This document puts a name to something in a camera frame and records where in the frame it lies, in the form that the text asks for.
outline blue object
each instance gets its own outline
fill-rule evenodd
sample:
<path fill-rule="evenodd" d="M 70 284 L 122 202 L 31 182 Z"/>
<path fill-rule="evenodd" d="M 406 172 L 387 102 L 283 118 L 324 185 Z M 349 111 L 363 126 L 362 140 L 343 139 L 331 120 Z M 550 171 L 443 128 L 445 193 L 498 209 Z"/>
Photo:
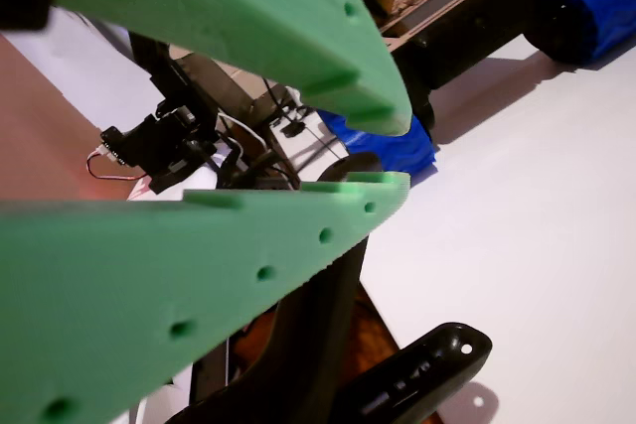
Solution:
<path fill-rule="evenodd" d="M 555 60 L 585 64 L 636 33 L 636 0 L 540 0 L 528 40 Z"/>
<path fill-rule="evenodd" d="M 415 117 L 403 136 L 388 137 L 364 133 L 345 126 L 345 118 L 318 110 L 327 127 L 345 143 L 351 153 L 370 151 L 382 161 L 385 171 L 399 171 L 412 176 L 435 162 L 435 149 L 424 128 Z"/>

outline brown surface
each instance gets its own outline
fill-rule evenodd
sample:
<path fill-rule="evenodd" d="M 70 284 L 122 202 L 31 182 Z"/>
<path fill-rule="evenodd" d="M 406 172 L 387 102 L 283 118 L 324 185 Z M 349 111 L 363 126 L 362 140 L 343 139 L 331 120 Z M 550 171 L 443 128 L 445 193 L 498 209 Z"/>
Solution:
<path fill-rule="evenodd" d="M 127 198 L 132 183 L 86 171 L 99 131 L 2 35 L 0 98 L 0 200 Z M 93 162 L 100 174 L 131 174 L 105 158 Z"/>
<path fill-rule="evenodd" d="M 243 371 L 250 367 L 264 350 L 273 320 L 273 311 L 264 313 L 252 322 L 245 336 L 235 340 L 232 347 L 232 359 Z M 398 345 L 360 285 L 345 351 L 341 384 L 346 384 L 367 369 L 384 361 L 397 350 Z M 442 424 L 442 421 L 435 413 L 422 421 L 422 424 Z"/>

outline mounting hole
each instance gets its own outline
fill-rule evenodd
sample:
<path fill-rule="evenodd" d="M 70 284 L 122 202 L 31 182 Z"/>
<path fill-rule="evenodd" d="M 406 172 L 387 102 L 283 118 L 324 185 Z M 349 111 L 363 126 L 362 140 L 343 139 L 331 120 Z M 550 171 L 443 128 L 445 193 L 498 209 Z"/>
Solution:
<path fill-rule="evenodd" d="M 260 267 L 256 272 L 256 278 L 259 282 L 264 282 L 265 280 L 269 280 L 274 277 L 275 271 L 274 267 L 265 266 Z"/>
<path fill-rule="evenodd" d="M 170 327 L 170 338 L 173 340 L 178 340 L 180 338 L 185 338 L 195 331 L 195 322 L 191 320 L 186 320 L 184 322 L 175 323 L 172 327 Z"/>
<path fill-rule="evenodd" d="M 76 411 L 76 405 L 65 397 L 56 399 L 44 410 L 44 421 L 51 423 L 66 422 Z"/>
<path fill-rule="evenodd" d="M 334 236 L 334 232 L 329 227 L 325 227 L 320 231 L 320 235 L 318 235 L 318 239 L 320 243 L 329 243 Z"/>
<path fill-rule="evenodd" d="M 345 14 L 347 14 L 347 17 L 354 17 L 356 15 L 354 4 L 351 2 L 345 3 Z"/>

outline white surface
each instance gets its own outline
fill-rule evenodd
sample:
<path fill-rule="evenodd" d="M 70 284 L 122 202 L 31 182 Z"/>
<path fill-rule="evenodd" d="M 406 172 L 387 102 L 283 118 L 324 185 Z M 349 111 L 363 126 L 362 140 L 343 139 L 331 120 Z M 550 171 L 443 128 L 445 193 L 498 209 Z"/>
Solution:
<path fill-rule="evenodd" d="M 98 129 L 127 131 L 164 99 L 148 72 L 72 12 L 52 9 L 42 32 L 2 34 Z"/>
<path fill-rule="evenodd" d="M 445 424 L 633 422 L 635 71 L 636 49 L 566 71 L 520 38 L 432 96 L 438 171 L 362 281 L 401 347 L 449 321 L 493 340 Z"/>

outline cable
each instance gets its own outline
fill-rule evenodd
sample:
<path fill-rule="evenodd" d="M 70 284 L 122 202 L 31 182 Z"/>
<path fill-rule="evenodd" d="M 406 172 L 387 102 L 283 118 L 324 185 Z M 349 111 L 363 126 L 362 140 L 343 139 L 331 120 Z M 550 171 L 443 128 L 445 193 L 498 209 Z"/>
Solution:
<path fill-rule="evenodd" d="M 271 90 L 271 86 L 269 86 L 269 81 L 267 81 L 267 79 L 265 79 L 265 78 L 263 78 L 262 80 L 263 80 L 263 82 L 265 83 L 265 86 L 267 87 L 267 92 L 269 93 L 269 97 L 270 97 L 270 98 L 271 98 L 271 100 L 274 102 L 274 104 L 276 105 L 276 107 L 277 107 L 278 109 L 280 109 L 280 112 L 282 113 L 282 115 L 283 115 L 285 118 L 287 118 L 287 121 L 289 121 L 290 123 L 294 122 L 294 120 L 293 120 L 293 119 L 291 119 L 291 118 L 289 117 L 289 115 L 285 112 L 284 108 L 282 107 L 282 104 L 280 104 L 280 102 L 278 101 L 278 99 L 276 99 L 276 97 L 274 96 L 274 92 Z M 320 139 L 320 138 L 318 137 L 318 135 L 317 135 L 316 133 L 314 133 L 314 132 L 311 130 L 311 128 L 306 127 L 305 129 L 306 129 L 307 131 L 309 131 L 309 132 L 311 133 L 311 135 L 312 135 L 314 138 L 316 138 L 316 141 L 318 141 L 320 144 L 322 144 L 323 148 L 321 148 L 321 149 L 326 148 L 326 149 L 328 149 L 328 150 L 331 152 L 331 154 L 333 154 L 334 156 L 336 156 L 336 158 L 338 158 L 338 159 L 342 159 L 340 156 L 338 156 L 336 153 L 334 153 L 333 149 L 331 149 L 331 148 L 327 145 L 327 143 L 325 143 L 322 139 Z"/>
<path fill-rule="evenodd" d="M 91 176 L 96 179 L 104 179 L 107 181 L 139 181 L 141 178 L 145 178 L 146 176 L 148 176 L 147 173 L 144 173 L 141 176 L 98 176 L 90 169 L 90 161 L 92 161 L 93 158 L 97 156 L 101 156 L 101 153 L 95 150 L 86 158 L 86 170 Z"/>
<path fill-rule="evenodd" d="M 235 138 L 231 137 L 228 134 L 223 134 L 221 131 L 219 131 L 219 136 L 221 136 L 221 138 L 227 142 L 231 142 L 235 145 L 237 145 L 238 147 L 238 157 L 237 157 L 237 161 L 240 160 L 240 158 L 242 158 L 242 155 L 244 154 L 244 149 L 242 148 L 241 144 L 239 143 L 239 141 L 237 141 Z"/>
<path fill-rule="evenodd" d="M 283 171 L 282 169 L 277 168 L 276 166 L 267 166 L 267 169 L 271 169 L 273 171 L 276 171 L 279 174 L 282 174 L 285 177 L 285 179 L 287 179 L 287 181 L 289 181 L 290 184 L 293 184 L 293 181 L 291 180 L 289 175 L 285 171 Z"/>
<path fill-rule="evenodd" d="M 265 148 L 265 151 L 267 151 L 267 143 L 265 143 L 265 140 L 262 139 L 260 136 L 258 136 L 253 129 L 251 129 L 249 126 L 247 126 L 246 124 L 238 121 L 236 118 L 232 118 L 231 116 L 229 116 L 228 114 L 223 113 L 222 111 L 219 111 L 217 113 L 219 116 L 221 116 L 222 118 L 228 119 L 229 121 L 231 121 L 232 123 L 234 123 L 237 126 L 240 126 L 242 129 L 244 129 L 245 131 L 247 131 L 249 134 L 251 134 L 260 144 L 262 144 L 262 147 Z"/>
<path fill-rule="evenodd" d="M 305 169 L 307 166 L 309 166 L 318 156 L 322 155 L 322 153 L 325 152 L 325 149 L 328 149 L 328 145 L 329 144 L 335 143 L 336 141 L 338 141 L 338 138 L 336 136 L 334 136 L 329 141 L 327 141 L 327 144 L 325 144 L 321 148 L 319 148 L 316 151 L 314 151 L 313 153 L 311 153 L 311 156 L 309 156 L 300 166 L 295 168 L 296 169 L 296 174 L 300 174 L 300 172 L 303 169 Z"/>

